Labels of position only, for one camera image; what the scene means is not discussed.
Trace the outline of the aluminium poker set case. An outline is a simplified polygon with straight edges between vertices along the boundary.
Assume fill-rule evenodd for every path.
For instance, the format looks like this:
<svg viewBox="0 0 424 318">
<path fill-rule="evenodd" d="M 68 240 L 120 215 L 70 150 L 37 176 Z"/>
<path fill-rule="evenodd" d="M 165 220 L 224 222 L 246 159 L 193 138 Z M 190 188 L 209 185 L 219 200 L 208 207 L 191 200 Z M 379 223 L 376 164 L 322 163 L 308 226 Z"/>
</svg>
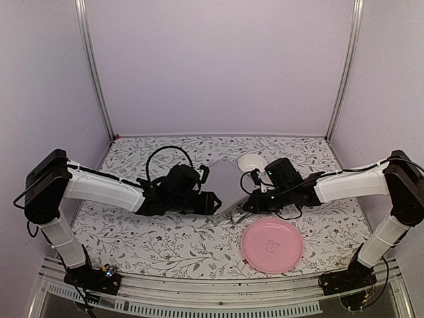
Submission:
<svg viewBox="0 0 424 318">
<path fill-rule="evenodd" d="M 214 225 L 228 221 L 234 214 L 243 214 L 242 205 L 249 194 L 240 187 L 242 174 L 239 167 L 228 158 L 222 158 L 209 167 L 209 176 L 202 190 L 213 192 L 222 202 L 214 214 L 207 216 Z"/>
</svg>

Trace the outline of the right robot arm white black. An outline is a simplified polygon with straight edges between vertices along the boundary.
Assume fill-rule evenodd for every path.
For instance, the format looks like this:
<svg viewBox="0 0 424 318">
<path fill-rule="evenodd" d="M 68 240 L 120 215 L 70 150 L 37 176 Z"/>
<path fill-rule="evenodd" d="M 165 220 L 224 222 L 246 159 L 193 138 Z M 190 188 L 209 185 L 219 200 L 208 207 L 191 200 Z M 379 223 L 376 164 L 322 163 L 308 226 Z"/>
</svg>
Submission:
<svg viewBox="0 0 424 318">
<path fill-rule="evenodd" d="M 423 221 L 423 167 L 401 150 L 369 166 L 316 172 L 306 178 L 288 158 L 269 163 L 260 155 L 245 154 L 238 159 L 238 167 L 257 187 L 242 207 L 249 213 L 274 213 L 288 205 L 315 207 L 353 197 L 390 197 L 390 213 L 358 248 L 343 273 L 349 289 L 366 281 L 385 253 Z"/>
</svg>

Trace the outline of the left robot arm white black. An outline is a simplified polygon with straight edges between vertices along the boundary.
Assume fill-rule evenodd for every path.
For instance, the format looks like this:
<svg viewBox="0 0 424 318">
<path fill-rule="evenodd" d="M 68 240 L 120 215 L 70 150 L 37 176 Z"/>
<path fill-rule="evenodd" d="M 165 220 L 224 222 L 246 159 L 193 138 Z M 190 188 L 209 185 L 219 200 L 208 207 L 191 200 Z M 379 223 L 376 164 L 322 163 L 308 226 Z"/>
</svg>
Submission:
<svg viewBox="0 0 424 318">
<path fill-rule="evenodd" d="M 189 161 L 176 164 L 165 176 L 147 175 L 131 182 L 82 166 L 71 161 L 65 150 L 55 149 L 27 175 L 25 190 L 13 205 L 38 226 L 71 275 L 91 288 L 99 280 L 98 273 L 60 211 L 63 199 L 102 203 L 143 216 L 167 212 L 208 216 L 222 205 L 215 193 L 202 190 L 208 177 L 207 166 L 194 168 Z"/>
</svg>

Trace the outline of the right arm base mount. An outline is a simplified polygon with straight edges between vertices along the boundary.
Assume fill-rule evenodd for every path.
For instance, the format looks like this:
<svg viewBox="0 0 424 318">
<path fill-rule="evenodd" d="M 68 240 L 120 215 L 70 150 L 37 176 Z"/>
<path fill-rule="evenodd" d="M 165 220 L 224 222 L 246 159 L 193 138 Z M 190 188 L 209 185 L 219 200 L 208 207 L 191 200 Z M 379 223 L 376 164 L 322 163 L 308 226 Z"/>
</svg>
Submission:
<svg viewBox="0 0 424 318">
<path fill-rule="evenodd" d="M 369 268 L 365 270 L 346 269 L 337 272 L 325 272 L 318 278 L 318 284 L 324 295 L 349 292 L 374 285 L 376 282 L 376 275 Z"/>
</svg>

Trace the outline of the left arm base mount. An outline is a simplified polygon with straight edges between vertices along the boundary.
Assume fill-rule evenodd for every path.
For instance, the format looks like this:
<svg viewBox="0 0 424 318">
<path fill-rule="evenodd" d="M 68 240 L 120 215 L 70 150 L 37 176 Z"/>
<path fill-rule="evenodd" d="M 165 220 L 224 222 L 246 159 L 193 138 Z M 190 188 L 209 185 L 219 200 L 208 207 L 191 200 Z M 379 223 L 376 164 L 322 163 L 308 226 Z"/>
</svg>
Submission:
<svg viewBox="0 0 424 318">
<path fill-rule="evenodd" d="M 106 264 L 99 269 L 84 264 L 78 268 L 66 267 L 64 282 L 82 288 L 109 295 L 117 295 L 121 286 L 122 275 L 116 266 Z"/>
</svg>

